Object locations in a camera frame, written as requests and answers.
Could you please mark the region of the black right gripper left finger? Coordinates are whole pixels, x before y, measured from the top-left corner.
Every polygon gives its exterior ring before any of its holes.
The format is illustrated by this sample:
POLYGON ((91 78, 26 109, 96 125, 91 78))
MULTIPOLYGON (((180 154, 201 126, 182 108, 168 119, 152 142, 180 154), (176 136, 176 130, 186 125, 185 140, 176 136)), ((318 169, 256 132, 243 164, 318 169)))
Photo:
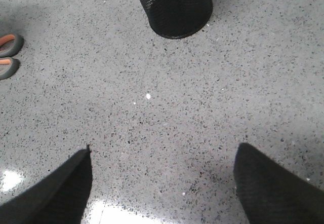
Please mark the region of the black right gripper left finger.
POLYGON ((90 148, 1 205, 1 223, 80 223, 92 188, 90 148))

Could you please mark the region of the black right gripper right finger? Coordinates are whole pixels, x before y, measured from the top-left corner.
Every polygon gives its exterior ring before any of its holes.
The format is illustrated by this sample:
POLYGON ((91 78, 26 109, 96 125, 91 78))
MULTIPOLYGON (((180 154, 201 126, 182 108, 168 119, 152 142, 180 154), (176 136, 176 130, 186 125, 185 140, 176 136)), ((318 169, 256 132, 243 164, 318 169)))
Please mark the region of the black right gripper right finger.
POLYGON ((233 173, 249 223, 323 223, 323 191, 254 146, 238 146, 233 173))

